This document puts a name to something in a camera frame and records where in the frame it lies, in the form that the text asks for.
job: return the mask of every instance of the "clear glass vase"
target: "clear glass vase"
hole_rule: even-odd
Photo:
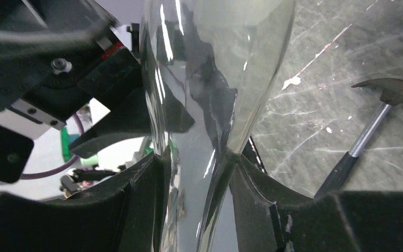
[[[140,32],[146,102],[155,155],[171,170],[160,251],[210,250],[236,158],[282,63],[294,6],[294,0],[146,1]]]

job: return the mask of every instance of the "black rubber grip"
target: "black rubber grip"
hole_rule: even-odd
[[[339,190],[350,175],[357,159],[358,157],[352,157],[348,152],[346,152],[337,165],[334,166],[333,170],[331,170],[314,198],[318,198],[333,190]]]

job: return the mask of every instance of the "silver metal shaft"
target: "silver metal shaft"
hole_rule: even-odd
[[[384,117],[387,115],[387,113],[390,111],[391,108],[392,106],[386,103],[382,103],[381,106],[379,106],[376,113],[370,119],[368,124],[365,125],[364,129],[356,139],[356,142],[348,151],[350,156],[356,158],[360,155],[360,153],[364,150],[365,145],[368,143],[373,133],[375,133],[375,130],[381,124],[382,120],[384,119]]]

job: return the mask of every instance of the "gray marble surface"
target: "gray marble surface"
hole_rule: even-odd
[[[403,0],[299,0],[289,49],[253,136],[269,174],[313,196],[380,105],[375,78],[403,79]],[[345,190],[403,191],[403,106]]]

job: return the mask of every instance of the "hammer head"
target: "hammer head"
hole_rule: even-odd
[[[392,78],[381,78],[374,80],[367,80],[356,85],[352,88],[358,87],[379,87],[383,89],[380,100],[389,105],[396,106],[403,103],[403,80]]]

